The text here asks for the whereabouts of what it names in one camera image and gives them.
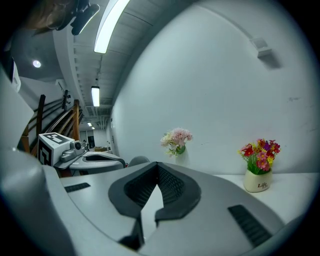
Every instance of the ceiling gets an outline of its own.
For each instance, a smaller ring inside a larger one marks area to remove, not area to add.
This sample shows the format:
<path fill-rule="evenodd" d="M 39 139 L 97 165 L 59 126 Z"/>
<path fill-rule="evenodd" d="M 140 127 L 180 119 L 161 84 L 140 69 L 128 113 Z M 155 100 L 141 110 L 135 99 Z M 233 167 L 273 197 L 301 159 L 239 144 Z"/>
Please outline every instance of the ceiling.
<path fill-rule="evenodd" d="M 19 76 L 53 84 L 63 79 L 52 32 L 34 35 L 33 30 L 19 29 L 12 37 L 10 51 Z M 41 62 L 41 68 L 33 66 L 34 60 Z"/>
<path fill-rule="evenodd" d="M 11 54 L 19 75 L 43 82 L 64 79 L 75 99 L 80 100 L 83 122 L 106 127 L 111 115 L 116 88 L 131 55 L 159 17 L 177 2 L 193 0 L 130 0 L 112 33 L 107 52 L 95 53 L 98 27 L 109 0 L 90 0 L 100 11 L 81 34 L 73 36 L 71 26 L 61 31 L 33 36 L 33 31 L 18 30 Z M 32 65 L 41 62 L 41 68 Z M 91 86 L 100 87 L 100 107 L 93 107 Z"/>
<path fill-rule="evenodd" d="M 91 121 L 96 116 L 102 116 L 106 120 L 111 115 L 115 90 L 134 49 L 161 14 L 179 1 L 131 0 L 114 28 L 105 54 L 94 52 L 94 46 L 98 27 L 109 1 L 90 1 L 91 4 L 100 5 L 100 11 L 73 40 L 76 75 L 89 114 L 85 117 L 86 121 Z M 91 86 L 100 87 L 101 107 L 93 107 Z"/>

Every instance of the doorway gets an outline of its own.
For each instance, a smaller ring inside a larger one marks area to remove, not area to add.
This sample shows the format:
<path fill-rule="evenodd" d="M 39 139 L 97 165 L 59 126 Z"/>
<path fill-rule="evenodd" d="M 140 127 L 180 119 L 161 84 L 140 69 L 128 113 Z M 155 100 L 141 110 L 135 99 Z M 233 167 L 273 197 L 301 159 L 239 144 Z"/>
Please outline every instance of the doorway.
<path fill-rule="evenodd" d="M 88 136 L 88 145 L 89 149 L 93 149 L 95 147 L 95 139 L 93 136 Z"/>

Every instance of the dark ceiling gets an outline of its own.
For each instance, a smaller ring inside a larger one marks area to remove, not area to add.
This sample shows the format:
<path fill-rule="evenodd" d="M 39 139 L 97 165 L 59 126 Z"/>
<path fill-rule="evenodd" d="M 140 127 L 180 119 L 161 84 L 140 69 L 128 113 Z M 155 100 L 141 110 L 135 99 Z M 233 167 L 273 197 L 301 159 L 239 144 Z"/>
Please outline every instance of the dark ceiling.
<path fill-rule="evenodd" d="M 33 30 L 20 29 L 12 37 L 11 55 L 20 77 L 43 82 L 63 79 L 52 32 L 34 35 Z M 33 61 L 41 62 L 40 68 Z"/>

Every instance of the white countertop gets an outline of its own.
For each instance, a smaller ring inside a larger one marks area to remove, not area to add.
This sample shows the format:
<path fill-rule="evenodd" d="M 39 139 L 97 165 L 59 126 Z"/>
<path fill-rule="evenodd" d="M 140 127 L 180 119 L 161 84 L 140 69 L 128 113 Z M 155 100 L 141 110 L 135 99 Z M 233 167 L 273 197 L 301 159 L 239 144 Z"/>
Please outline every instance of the white countertop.
<path fill-rule="evenodd" d="M 244 175 L 215 176 L 226 179 L 245 190 Z M 271 208 L 287 224 L 307 211 L 317 192 L 319 181 L 320 173 L 273 173 L 269 189 L 248 193 Z"/>

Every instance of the white flower pot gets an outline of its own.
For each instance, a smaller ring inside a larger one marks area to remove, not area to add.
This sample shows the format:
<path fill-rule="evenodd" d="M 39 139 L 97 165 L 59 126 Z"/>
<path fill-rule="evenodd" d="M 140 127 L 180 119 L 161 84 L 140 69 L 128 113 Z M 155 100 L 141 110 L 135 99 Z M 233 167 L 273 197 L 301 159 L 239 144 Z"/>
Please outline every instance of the white flower pot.
<path fill-rule="evenodd" d="M 256 175 L 246 170 L 243 185 L 248 192 L 261 192 L 267 190 L 272 182 L 272 171 L 266 174 Z"/>

